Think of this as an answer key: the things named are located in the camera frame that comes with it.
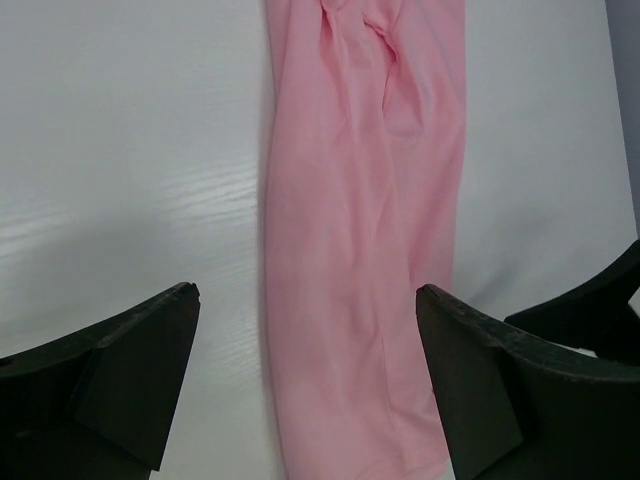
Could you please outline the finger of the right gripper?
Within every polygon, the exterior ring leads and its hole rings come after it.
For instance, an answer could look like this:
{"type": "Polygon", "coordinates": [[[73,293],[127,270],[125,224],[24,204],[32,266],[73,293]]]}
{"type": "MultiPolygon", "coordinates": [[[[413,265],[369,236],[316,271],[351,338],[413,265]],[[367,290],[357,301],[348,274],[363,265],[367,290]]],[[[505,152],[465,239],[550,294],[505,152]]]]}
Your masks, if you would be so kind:
{"type": "Polygon", "coordinates": [[[578,287],[505,318],[549,342],[589,350],[601,359],[639,364],[639,314],[630,305],[639,289],[639,243],[578,287]]]}

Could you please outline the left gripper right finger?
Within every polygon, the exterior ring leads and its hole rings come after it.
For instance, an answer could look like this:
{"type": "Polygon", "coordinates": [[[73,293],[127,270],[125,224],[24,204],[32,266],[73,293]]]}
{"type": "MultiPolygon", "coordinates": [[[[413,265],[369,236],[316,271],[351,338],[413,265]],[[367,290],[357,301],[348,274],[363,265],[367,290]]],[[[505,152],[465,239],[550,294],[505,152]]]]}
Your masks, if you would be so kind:
{"type": "Polygon", "coordinates": [[[434,285],[416,312],[456,478],[638,478],[638,367],[556,346],[434,285]]]}

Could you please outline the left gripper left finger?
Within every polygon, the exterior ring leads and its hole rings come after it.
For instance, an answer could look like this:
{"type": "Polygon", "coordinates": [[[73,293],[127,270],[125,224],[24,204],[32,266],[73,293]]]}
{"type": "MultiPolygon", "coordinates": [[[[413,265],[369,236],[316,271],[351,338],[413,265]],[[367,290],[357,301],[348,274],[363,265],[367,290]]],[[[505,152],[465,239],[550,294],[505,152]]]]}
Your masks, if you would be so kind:
{"type": "Polygon", "coordinates": [[[179,283],[1,360],[4,479],[147,479],[161,467],[200,312],[179,283]]]}

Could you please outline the pink t-shirt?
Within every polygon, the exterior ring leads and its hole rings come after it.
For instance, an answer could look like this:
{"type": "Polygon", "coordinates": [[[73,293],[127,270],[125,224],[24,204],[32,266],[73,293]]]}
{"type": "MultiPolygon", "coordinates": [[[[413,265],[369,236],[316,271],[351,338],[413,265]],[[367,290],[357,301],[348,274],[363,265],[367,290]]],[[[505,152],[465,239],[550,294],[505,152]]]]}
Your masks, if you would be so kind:
{"type": "Polygon", "coordinates": [[[416,292],[450,284],[461,1],[270,1],[266,326],[291,479],[435,479],[416,292]]]}

